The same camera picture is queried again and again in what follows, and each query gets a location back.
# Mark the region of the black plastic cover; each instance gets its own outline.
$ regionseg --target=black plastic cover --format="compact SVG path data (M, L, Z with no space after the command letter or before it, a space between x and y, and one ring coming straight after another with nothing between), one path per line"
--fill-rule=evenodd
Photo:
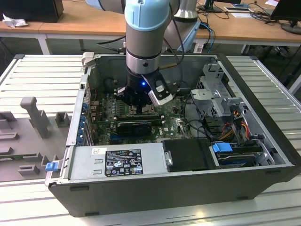
M164 140L164 152L171 153L173 162L168 172L216 169L209 145L206 139Z

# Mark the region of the computer case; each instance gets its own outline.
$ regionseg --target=computer case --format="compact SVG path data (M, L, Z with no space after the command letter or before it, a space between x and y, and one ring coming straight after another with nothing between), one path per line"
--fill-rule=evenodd
M0 18L56 23L63 14L62 0L1 0Z

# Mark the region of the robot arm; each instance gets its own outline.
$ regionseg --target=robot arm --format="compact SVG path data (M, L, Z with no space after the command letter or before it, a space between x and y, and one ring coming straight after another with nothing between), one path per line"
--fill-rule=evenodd
M125 14L127 85L118 90L117 96L128 105L137 106L137 113L150 100L154 105L163 105L172 100L169 87L159 71L163 37L166 36L168 41L175 37L179 39L174 32L174 25L173 27L170 25L173 16L171 12L185 16L187 8L192 5L195 11L197 0L182 0L182 2L180 0L86 1L96 8ZM189 22L195 24L197 14L194 17L193 21L189 18ZM174 43L172 47L178 48L180 41Z

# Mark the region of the white paper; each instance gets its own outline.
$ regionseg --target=white paper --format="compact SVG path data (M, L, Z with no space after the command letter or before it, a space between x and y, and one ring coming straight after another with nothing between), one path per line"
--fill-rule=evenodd
M271 5L271 6L276 6L278 4L278 2L275 0L268 0L265 4Z
M22 26L27 26L28 25L28 23L26 23L26 21L23 20L23 19L17 19L17 20L16 19L12 19L12 18L9 18L9 17L5 16L4 14L3 14L3 20L2 20L2 22L5 23L7 26L13 27L13 28L15 28L15 27L22 27Z
M231 13L234 17L238 18L253 18L249 13Z

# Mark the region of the floor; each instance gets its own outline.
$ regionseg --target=floor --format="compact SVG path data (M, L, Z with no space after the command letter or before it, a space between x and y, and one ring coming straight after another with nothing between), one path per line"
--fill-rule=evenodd
M24 38L2 38L3 43L10 50L10 53L5 46L0 43L0 74L5 70L6 66L10 63L15 54L42 54L39 43L36 39L24 39ZM51 49L53 54L82 54L83 51L80 50L78 40L59 40L59 39L50 39L47 40L48 46ZM85 51L93 51L95 53L114 53L111 50L104 49L97 46L95 43L96 40L84 40ZM116 42L109 44L108 46L113 48L118 48L122 46L122 42ZM229 44L214 44L211 53L224 53L228 56L241 56L242 46L241 45L229 45ZM293 55L296 52L297 48L290 48L290 52ZM284 70L288 59L284 59L281 56L277 56L274 51L268 55L265 59L265 66L277 77L280 76L280 81L284 82L287 74L293 71L297 64L301 60L301 51L295 56L292 62Z

